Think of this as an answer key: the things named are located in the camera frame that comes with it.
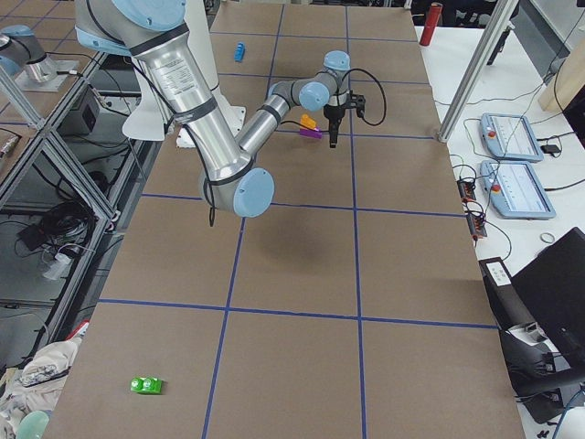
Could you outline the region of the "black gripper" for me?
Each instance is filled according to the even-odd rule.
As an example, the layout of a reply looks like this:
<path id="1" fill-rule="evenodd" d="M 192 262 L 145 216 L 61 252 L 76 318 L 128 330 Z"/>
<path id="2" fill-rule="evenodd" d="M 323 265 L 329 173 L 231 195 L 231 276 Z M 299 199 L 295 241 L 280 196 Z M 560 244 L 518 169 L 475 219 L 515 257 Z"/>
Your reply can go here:
<path id="1" fill-rule="evenodd" d="M 324 117 L 328 121 L 329 147 L 336 148 L 338 143 L 338 130 L 346 115 L 346 106 L 329 105 L 324 107 Z"/>

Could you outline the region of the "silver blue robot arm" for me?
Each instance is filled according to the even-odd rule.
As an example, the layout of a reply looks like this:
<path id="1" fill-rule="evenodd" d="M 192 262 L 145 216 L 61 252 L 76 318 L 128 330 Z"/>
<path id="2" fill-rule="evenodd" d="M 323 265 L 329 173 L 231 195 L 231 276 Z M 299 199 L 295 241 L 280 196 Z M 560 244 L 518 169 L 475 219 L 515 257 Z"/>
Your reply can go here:
<path id="1" fill-rule="evenodd" d="M 25 25 L 1 29 L 1 67 L 23 91 L 59 91 L 77 60 L 52 58 Z"/>
<path id="2" fill-rule="evenodd" d="M 265 103 L 236 129 L 219 95 L 203 2 L 78 1 L 75 12 L 82 46 L 141 62 L 147 88 L 199 152 L 201 192 L 212 211 L 254 218 L 270 206 L 273 177 L 255 158 L 292 108 L 323 111 L 330 145 L 336 145 L 350 98 L 350 57 L 344 51 L 328 52 L 312 78 L 275 84 Z"/>

